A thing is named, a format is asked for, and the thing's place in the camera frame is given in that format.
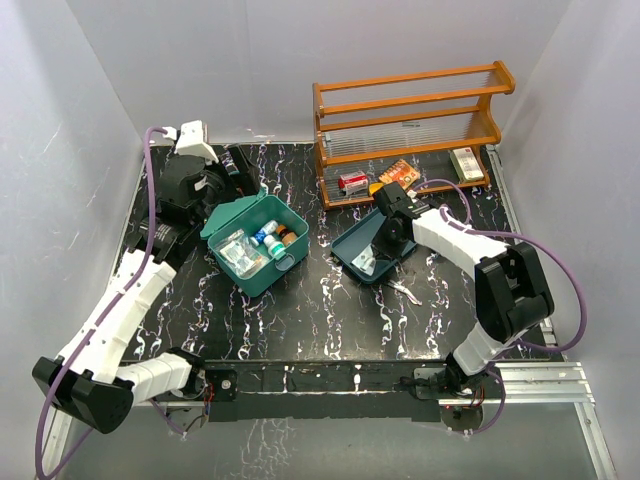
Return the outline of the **white blue card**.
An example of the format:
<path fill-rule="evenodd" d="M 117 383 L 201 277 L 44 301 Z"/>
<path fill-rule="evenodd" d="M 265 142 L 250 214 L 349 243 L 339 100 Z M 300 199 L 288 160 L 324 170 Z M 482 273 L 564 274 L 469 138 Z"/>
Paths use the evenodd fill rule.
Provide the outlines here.
<path fill-rule="evenodd" d="M 371 251 L 363 251 L 357 255 L 351 265 L 367 276 L 372 276 L 376 268 L 376 258 Z"/>

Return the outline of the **blue divided tray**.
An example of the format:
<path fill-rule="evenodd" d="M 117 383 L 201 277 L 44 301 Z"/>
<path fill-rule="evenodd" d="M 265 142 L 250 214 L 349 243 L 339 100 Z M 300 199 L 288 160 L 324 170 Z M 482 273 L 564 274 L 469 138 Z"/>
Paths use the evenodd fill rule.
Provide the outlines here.
<path fill-rule="evenodd" d="M 371 285 L 382 280 L 401 260 L 416 248 L 411 242 L 399 257 L 391 258 L 378 253 L 373 245 L 374 237 L 385 220 L 378 208 L 365 215 L 331 243 L 331 253 L 361 283 Z M 371 251 L 376 258 L 376 268 L 372 276 L 367 276 L 351 265 L 351 261 L 363 251 Z"/>

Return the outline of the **small black scissors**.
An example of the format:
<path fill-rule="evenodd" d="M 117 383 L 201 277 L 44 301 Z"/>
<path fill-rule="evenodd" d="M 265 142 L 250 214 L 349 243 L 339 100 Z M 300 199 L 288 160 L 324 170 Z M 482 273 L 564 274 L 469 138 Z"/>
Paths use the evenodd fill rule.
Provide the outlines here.
<path fill-rule="evenodd" d="M 393 280 L 389 280 L 386 285 L 392 289 L 394 289 L 395 291 L 401 293 L 402 295 L 404 295 L 413 305 L 417 305 L 417 306 L 421 306 L 422 305 L 422 301 L 419 300 L 411 291 L 409 288 L 407 288 L 406 286 L 402 285 L 401 283 L 397 282 L 397 281 L 393 281 Z"/>

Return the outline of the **blue white bandage roll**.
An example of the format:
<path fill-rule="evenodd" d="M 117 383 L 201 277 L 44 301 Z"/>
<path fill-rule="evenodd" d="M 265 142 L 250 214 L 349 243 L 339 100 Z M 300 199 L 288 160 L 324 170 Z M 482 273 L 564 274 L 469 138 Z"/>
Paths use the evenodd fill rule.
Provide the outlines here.
<path fill-rule="evenodd" d="M 266 236 L 275 232 L 279 223 L 276 220 L 270 220 L 264 224 L 258 231 L 256 231 L 250 238 L 251 243 L 254 246 L 259 246 L 264 242 Z"/>

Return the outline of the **clear bag of plasters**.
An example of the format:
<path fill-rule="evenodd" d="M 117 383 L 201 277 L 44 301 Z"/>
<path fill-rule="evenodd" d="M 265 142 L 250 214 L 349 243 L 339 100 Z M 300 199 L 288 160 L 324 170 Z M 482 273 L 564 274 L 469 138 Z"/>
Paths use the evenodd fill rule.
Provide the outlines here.
<path fill-rule="evenodd" d="M 252 277 L 268 263 L 267 257 L 252 245 L 242 229 L 221 240 L 214 251 L 240 279 Z"/>

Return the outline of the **brown medicine bottle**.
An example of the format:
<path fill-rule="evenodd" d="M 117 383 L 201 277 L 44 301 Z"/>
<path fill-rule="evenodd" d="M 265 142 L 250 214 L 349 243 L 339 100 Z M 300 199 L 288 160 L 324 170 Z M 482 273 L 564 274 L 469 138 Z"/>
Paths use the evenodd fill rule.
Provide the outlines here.
<path fill-rule="evenodd" d="M 275 233 L 279 236 L 280 241 L 285 247 L 293 244 L 298 239 L 298 235 L 283 224 L 276 227 Z"/>

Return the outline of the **white spray bottle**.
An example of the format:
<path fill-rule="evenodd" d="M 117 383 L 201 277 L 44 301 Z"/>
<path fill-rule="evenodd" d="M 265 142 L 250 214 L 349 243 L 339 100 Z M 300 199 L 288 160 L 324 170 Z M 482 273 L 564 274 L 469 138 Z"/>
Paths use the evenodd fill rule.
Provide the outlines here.
<path fill-rule="evenodd" d="M 275 260 L 280 260 L 286 255 L 286 247 L 282 241 L 273 234 L 266 235 L 263 244 L 268 254 Z"/>

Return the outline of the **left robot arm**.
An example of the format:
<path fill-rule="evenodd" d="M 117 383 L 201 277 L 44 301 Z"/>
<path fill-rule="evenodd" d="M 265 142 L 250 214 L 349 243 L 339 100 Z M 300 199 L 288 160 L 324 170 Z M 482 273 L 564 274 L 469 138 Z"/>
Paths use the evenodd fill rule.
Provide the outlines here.
<path fill-rule="evenodd" d="M 56 409 L 108 434 L 139 403 L 171 391 L 186 399 L 204 392 L 203 361 L 178 347 L 127 367 L 121 359 L 156 298 L 196 249 L 211 213 L 259 193 L 257 165 L 240 146 L 227 150 L 233 172 L 177 149 L 161 175 L 148 178 L 148 211 L 128 236 L 102 299 L 57 356 L 40 358 L 32 370 Z"/>

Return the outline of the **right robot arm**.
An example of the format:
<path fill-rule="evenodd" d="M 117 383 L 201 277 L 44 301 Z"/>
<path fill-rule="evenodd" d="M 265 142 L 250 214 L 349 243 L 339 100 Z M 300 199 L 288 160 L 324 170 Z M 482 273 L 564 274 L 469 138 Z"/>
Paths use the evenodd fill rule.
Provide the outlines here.
<path fill-rule="evenodd" d="M 430 205 L 419 206 L 396 182 L 374 202 L 385 220 L 372 241 L 376 253 L 398 257 L 413 242 L 440 254 L 474 282 L 476 323 L 422 385 L 460 397 L 481 385 L 488 365 L 525 332 L 554 312 L 539 256 L 526 243 L 509 245 L 482 234 Z"/>

